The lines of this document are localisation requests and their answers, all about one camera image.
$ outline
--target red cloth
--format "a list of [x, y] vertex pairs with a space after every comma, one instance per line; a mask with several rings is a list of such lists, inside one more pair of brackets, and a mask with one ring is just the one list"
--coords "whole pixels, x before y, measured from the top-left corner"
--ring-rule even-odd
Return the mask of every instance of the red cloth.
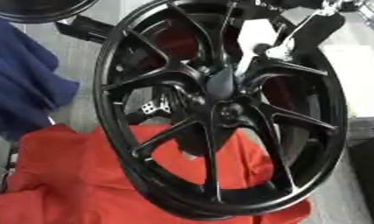
[[[133, 127], [143, 141], [165, 127]], [[174, 141], [154, 158], [165, 168], [195, 183], [204, 180], [204, 163], [183, 158]], [[237, 132], [217, 153], [222, 188], [251, 186], [272, 174], [269, 159]], [[291, 224], [310, 213], [307, 201], [276, 213], [236, 217], [211, 224]], [[205, 223], [174, 217], [143, 199], [123, 175], [100, 128], [77, 134], [63, 125], [26, 135], [20, 145], [16, 174], [0, 195], [0, 224]]]

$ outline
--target blue fabric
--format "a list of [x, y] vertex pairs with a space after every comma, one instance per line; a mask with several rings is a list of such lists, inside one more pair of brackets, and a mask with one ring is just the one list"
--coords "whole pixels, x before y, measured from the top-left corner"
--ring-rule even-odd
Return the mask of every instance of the blue fabric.
[[0, 18], [0, 136], [18, 140], [49, 126], [47, 114], [73, 100], [79, 84], [54, 74], [57, 66], [51, 52]]

